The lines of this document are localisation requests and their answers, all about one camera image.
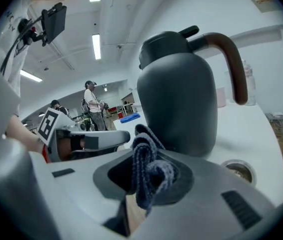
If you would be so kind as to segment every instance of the gray thermos kettle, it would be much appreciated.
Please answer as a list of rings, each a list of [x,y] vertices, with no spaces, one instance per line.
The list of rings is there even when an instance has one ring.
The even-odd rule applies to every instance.
[[[227,61],[233,98],[247,102],[247,84],[239,51],[220,33],[192,40],[199,28],[166,31],[146,40],[139,54],[137,91],[149,128],[167,150],[201,157],[212,151],[217,135],[217,95],[212,69],[200,56],[215,47]]]

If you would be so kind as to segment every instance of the blue knitted cloth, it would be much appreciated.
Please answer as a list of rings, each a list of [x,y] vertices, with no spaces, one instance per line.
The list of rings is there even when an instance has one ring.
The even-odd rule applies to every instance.
[[[123,124],[123,123],[127,123],[127,122],[130,122],[132,120],[135,120],[137,118],[140,118],[141,115],[138,114],[138,113],[132,113],[131,115],[129,116],[125,116],[123,118],[120,119],[120,122]]]
[[[148,215],[156,194],[167,190],[174,181],[174,168],[158,157],[158,149],[165,149],[151,129],[142,124],[135,127],[132,143],[132,190],[138,206]]]

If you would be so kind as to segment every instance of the black cable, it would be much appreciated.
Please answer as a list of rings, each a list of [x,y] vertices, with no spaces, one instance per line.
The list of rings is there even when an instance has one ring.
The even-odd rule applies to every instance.
[[[22,40],[23,36],[27,33],[28,30],[31,29],[31,27],[33,27],[37,22],[39,22],[42,19],[42,16],[40,16],[38,19],[36,19],[34,22],[32,19],[29,20],[28,24],[25,26],[25,28],[23,29],[23,31],[19,34],[19,36],[16,38],[15,42],[13,43],[13,45],[11,46],[10,50],[8,51],[5,59],[3,60],[1,67],[0,67],[0,73],[2,73],[2,75],[5,75],[5,71],[6,71],[6,67],[7,67],[7,63],[8,60],[10,59],[11,53],[14,50],[14,48],[16,47],[16,45],[18,45],[18,43]]]

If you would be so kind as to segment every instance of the person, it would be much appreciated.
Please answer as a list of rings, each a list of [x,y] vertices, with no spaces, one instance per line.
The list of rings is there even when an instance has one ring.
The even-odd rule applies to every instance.
[[[110,106],[109,106],[107,103],[105,103],[104,109],[105,109],[105,111],[106,111],[106,117],[107,117],[107,118],[111,118],[112,115],[111,115],[111,113],[109,112]]]
[[[92,125],[91,125],[91,117],[88,114],[88,112],[82,113],[82,118],[83,118],[83,123],[85,125],[86,131],[87,132],[90,131]]]
[[[52,109],[63,112],[66,116],[68,116],[69,118],[71,118],[70,113],[68,111],[67,108],[63,107],[60,105],[59,101],[54,99],[51,103],[50,106]]]
[[[103,105],[103,109],[101,110],[101,116],[102,116],[103,122],[104,122],[104,124],[105,124],[105,130],[108,131],[107,125],[106,125],[106,121],[104,120],[104,118],[105,118],[105,117],[108,118],[107,112],[108,112],[109,106],[108,106],[108,104],[107,104],[105,101],[103,101],[103,100],[98,100],[98,101]]]
[[[93,93],[95,89],[95,82],[87,81],[85,82],[85,93],[84,98],[86,103],[89,107],[89,115],[91,117],[91,120],[96,124],[97,131],[105,131],[105,122],[102,115],[102,110],[104,109],[104,105],[99,102]]]
[[[0,18],[0,68],[8,53],[17,39],[19,33],[18,26],[23,19],[27,19],[28,7],[31,3],[38,1],[63,1],[63,0],[14,0]],[[21,69],[24,66],[28,51],[28,46],[23,41],[16,46],[15,51],[9,58],[4,79],[11,85],[17,95],[20,96]],[[43,142],[32,134],[19,119],[19,107],[10,118],[6,129],[8,138],[20,141],[29,152],[38,152],[43,154],[45,160],[49,158],[45,155],[46,149]],[[80,141],[81,148],[84,147],[84,141]],[[72,152],[69,139],[61,139],[58,143],[58,153],[61,159],[68,157]]]

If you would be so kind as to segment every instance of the man in white shirt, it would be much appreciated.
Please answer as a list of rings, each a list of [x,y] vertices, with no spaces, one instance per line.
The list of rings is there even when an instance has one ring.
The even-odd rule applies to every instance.
[[[84,98],[85,101],[89,107],[89,115],[93,122],[97,125],[97,130],[98,131],[105,131],[105,122],[103,119],[102,115],[102,110],[104,109],[104,105],[100,103],[95,94],[93,93],[95,89],[95,82],[92,81],[87,81],[85,83],[85,93],[84,93]]]

